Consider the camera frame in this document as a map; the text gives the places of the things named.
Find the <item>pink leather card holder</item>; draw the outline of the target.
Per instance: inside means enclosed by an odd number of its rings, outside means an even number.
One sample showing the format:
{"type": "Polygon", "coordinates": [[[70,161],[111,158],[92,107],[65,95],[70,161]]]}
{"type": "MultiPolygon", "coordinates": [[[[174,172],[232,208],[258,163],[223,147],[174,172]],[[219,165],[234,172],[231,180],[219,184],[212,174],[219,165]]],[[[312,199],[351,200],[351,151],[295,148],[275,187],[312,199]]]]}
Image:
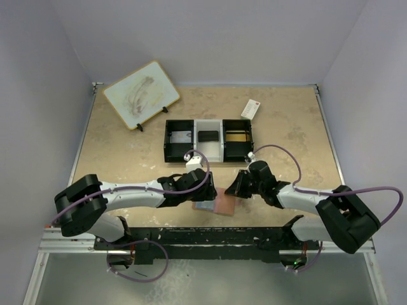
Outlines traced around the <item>pink leather card holder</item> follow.
{"type": "Polygon", "coordinates": [[[233,216],[235,214],[235,206],[236,206],[236,202],[237,202],[237,198],[234,196],[230,196],[225,194],[225,189],[217,187],[216,188],[217,191],[217,196],[214,200],[211,201],[215,201],[216,205],[215,205],[215,209],[213,212],[214,214],[217,215],[223,215],[223,216],[233,216]]]}

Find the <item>light blue card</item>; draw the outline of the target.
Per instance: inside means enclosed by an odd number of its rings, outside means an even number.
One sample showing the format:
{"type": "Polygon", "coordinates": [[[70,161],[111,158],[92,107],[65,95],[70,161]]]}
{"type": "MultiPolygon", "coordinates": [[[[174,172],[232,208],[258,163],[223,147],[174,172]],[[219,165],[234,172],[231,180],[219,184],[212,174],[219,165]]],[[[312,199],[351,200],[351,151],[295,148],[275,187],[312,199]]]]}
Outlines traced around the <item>light blue card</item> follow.
{"type": "Polygon", "coordinates": [[[215,201],[198,201],[194,202],[193,208],[196,210],[213,212],[215,209],[215,205],[215,201]]]}

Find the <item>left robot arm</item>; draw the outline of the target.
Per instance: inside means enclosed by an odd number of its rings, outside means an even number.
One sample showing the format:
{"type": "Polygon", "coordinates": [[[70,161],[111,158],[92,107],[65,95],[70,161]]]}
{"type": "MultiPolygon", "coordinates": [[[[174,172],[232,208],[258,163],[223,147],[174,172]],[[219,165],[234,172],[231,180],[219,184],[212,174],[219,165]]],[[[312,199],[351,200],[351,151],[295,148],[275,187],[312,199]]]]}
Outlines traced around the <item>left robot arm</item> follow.
{"type": "Polygon", "coordinates": [[[113,210],[176,207],[186,201],[211,201],[217,196],[212,173],[202,169],[160,177],[141,184],[113,184],[88,174],[54,197],[57,224],[62,236],[92,234],[124,249],[131,234],[124,217],[113,210]]]}

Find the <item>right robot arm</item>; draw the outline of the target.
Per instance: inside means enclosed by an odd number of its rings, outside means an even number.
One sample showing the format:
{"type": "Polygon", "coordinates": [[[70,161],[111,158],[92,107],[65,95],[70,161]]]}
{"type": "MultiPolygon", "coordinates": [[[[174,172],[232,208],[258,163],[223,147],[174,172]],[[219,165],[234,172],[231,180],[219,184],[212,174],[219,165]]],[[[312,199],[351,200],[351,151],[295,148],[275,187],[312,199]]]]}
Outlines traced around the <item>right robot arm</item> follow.
{"type": "Polygon", "coordinates": [[[227,195],[248,199],[257,194],[267,205],[314,214],[300,217],[290,229],[283,232],[283,242],[289,248],[298,248],[308,240],[330,241],[348,254],[354,254],[380,228],[377,216],[355,194],[340,185],[332,193],[323,195],[315,189],[297,192],[290,182],[277,180],[268,163],[254,161],[240,170],[227,195]]]}

